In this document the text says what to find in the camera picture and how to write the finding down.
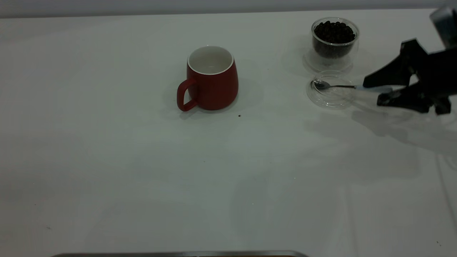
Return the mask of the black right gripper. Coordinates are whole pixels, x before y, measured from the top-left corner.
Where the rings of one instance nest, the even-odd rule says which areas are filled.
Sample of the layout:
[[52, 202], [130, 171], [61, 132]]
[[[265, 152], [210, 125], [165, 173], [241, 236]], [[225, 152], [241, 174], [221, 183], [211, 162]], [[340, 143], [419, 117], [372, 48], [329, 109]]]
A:
[[[390, 63], [367, 75], [365, 88], [406, 86], [377, 98], [380, 107], [396, 107], [419, 113], [428, 113], [434, 106], [437, 115], [449, 114], [449, 97], [456, 95], [457, 49], [428, 54], [417, 39], [401, 43], [400, 52]], [[418, 81], [411, 86], [410, 78], [418, 72]]]

